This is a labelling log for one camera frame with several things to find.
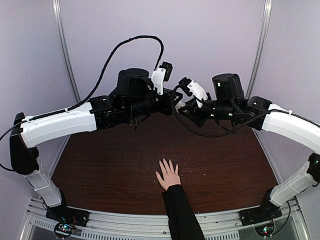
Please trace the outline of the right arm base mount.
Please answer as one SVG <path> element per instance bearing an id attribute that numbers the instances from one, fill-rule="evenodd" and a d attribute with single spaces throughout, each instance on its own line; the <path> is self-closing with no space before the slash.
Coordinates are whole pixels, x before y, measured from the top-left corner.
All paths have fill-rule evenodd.
<path id="1" fill-rule="evenodd" d="M 242 226 L 253 225 L 255 233 L 262 238 L 271 237 L 276 232 L 275 219 L 282 216 L 279 208 L 270 210 L 264 207 L 253 207 L 239 212 Z"/>

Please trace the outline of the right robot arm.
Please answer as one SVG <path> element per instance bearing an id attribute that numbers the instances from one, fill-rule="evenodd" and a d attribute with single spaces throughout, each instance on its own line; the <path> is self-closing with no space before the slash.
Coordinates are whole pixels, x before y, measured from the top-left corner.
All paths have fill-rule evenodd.
<path id="1" fill-rule="evenodd" d="M 265 193 L 256 216 L 266 221 L 285 202 L 320 183 L 320 125 L 265 98 L 253 96 L 246 99 L 240 77 L 236 73 L 216 75 L 212 77 L 212 83 L 215 100 L 195 80 L 186 77 L 180 80 L 177 86 L 194 99 L 179 107 L 178 113 L 190 119 L 197 127 L 202 127 L 208 119 L 216 123 L 230 121 L 232 128 L 215 134 L 216 138 L 248 126 L 281 135 L 313 151 L 296 173 Z"/>

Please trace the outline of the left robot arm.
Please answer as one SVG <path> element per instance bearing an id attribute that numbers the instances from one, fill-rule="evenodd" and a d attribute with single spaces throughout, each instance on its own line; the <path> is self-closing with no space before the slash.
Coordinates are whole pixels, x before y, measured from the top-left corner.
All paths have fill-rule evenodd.
<path id="1" fill-rule="evenodd" d="M 65 206 L 62 192 L 44 173 L 38 162 L 37 146 L 60 137 L 83 132 L 95 132 L 120 124 L 138 126 L 137 118 L 147 119 L 153 113 L 170 116 L 173 104 L 182 94 L 163 87 L 168 73 L 156 69 L 151 76 L 140 68 L 121 70 L 117 85 L 109 95 L 90 98 L 72 109 L 61 109 L 57 114 L 44 117 L 16 115 L 9 137 L 10 160 L 13 171 L 23 175 L 33 189 L 44 199 L 52 213 L 61 222 L 72 218 L 72 211 Z"/>

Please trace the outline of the black sleeved forearm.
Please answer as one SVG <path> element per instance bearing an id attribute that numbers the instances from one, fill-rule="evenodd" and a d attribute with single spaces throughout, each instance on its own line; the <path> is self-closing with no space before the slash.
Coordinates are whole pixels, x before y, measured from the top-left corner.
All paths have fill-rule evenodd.
<path id="1" fill-rule="evenodd" d="M 204 234 L 181 185 L 161 193 L 173 240 L 203 240 Z"/>

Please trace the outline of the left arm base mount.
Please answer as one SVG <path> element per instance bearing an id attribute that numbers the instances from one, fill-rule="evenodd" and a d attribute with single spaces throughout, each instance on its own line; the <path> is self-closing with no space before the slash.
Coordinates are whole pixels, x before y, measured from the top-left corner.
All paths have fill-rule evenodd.
<path id="1" fill-rule="evenodd" d="M 86 227 L 90 213 L 86 210 L 70 208 L 64 205 L 57 207 L 46 206 L 46 217 L 55 220 L 54 234 L 60 239 L 70 237 L 77 227 Z"/>

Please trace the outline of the white nail polish bottle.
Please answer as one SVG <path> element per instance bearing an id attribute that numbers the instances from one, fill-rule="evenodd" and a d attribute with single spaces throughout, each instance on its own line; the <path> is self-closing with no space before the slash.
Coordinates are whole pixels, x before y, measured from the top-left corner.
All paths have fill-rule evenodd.
<path id="1" fill-rule="evenodd" d="M 179 101 L 176 105 L 175 105 L 175 110 L 178 112 L 181 108 L 185 107 L 186 106 L 186 103 L 183 102 L 183 101 Z"/>

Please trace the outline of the person's hand on table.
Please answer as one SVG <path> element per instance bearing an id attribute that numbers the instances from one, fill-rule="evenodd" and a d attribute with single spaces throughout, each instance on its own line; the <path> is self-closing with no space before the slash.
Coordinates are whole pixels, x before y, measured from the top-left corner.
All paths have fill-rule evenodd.
<path id="1" fill-rule="evenodd" d="M 170 187 L 181 185 L 181 178 L 179 176 L 179 165 L 174 165 L 172 160 L 163 158 L 159 162 L 161 173 L 155 172 L 156 178 L 160 186 L 167 191 Z"/>

